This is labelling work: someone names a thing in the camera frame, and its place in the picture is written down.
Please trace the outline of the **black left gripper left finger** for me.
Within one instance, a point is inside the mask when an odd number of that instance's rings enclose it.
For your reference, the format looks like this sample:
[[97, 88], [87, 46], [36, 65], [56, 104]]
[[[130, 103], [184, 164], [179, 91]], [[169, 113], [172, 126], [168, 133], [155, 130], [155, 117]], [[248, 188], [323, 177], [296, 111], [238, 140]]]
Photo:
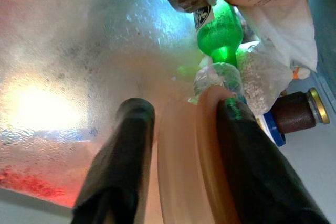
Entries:
[[125, 100], [111, 137], [94, 157], [73, 208], [71, 224], [144, 224], [155, 109]]

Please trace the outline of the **round container with orange lid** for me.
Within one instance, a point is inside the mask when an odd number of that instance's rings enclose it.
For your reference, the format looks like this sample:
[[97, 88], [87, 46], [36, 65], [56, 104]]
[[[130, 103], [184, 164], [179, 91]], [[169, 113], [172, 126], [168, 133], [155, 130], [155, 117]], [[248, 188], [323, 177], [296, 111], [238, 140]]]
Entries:
[[211, 86], [197, 104], [168, 104], [159, 127], [157, 171], [164, 224], [242, 224], [217, 137], [221, 101], [234, 95]]

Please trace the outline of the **white plastic bag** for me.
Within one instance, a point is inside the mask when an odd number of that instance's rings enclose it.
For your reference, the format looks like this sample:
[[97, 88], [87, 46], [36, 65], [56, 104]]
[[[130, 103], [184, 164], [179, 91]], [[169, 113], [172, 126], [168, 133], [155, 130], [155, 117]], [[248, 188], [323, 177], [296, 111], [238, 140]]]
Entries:
[[307, 0], [238, 9], [275, 60], [287, 67], [297, 64], [317, 70], [317, 45]]

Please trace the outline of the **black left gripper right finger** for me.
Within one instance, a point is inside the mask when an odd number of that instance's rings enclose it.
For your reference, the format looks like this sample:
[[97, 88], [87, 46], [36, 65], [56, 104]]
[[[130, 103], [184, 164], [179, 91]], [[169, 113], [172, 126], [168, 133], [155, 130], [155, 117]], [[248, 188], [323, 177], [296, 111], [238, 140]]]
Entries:
[[242, 224], [330, 224], [246, 104], [218, 104], [217, 135]]

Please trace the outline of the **frosted glass fridge shelf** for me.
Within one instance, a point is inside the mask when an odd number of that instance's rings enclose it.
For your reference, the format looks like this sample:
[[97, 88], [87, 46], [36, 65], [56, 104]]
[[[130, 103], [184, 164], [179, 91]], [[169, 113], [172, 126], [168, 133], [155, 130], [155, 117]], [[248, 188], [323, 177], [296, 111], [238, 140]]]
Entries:
[[167, 0], [0, 0], [0, 188], [72, 207], [119, 105], [160, 116], [202, 57]]

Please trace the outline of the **clear plastic bag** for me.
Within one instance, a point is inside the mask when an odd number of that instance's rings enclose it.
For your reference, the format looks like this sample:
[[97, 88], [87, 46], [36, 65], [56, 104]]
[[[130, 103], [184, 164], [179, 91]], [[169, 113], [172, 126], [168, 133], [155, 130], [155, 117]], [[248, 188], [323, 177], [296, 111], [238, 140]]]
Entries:
[[198, 71], [195, 97], [210, 86], [224, 86], [246, 102], [254, 115], [267, 113], [292, 81], [291, 69], [275, 59], [278, 55], [275, 47], [260, 41], [241, 44], [236, 53], [237, 67], [208, 62]]

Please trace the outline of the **green glass bottle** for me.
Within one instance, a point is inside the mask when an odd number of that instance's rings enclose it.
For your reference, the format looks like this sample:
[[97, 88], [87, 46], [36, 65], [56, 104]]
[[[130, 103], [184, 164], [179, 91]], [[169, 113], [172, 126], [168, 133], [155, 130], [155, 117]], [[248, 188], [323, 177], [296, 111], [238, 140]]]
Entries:
[[243, 29], [234, 8], [219, 2], [194, 12], [197, 44], [214, 63], [237, 66], [236, 51], [243, 41]]

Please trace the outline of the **blue bottle cap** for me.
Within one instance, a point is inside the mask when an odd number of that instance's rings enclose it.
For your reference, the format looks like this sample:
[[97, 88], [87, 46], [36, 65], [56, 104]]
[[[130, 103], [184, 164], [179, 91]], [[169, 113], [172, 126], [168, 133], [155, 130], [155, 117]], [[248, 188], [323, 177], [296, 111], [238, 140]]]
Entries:
[[267, 130], [267, 133], [269, 133], [270, 135], [270, 139], [278, 147], [285, 145], [286, 143], [285, 135], [280, 132], [273, 114], [269, 111], [263, 114], [263, 118], [266, 123], [266, 130]]

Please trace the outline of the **brown jar with gold lid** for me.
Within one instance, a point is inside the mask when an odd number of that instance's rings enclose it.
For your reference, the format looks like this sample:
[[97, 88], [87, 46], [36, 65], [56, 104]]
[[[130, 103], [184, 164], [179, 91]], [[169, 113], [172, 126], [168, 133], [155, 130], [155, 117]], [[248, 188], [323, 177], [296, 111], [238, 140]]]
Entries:
[[279, 97], [270, 111], [282, 134], [310, 129], [319, 123], [330, 123], [316, 88], [310, 88], [306, 93], [295, 92]]

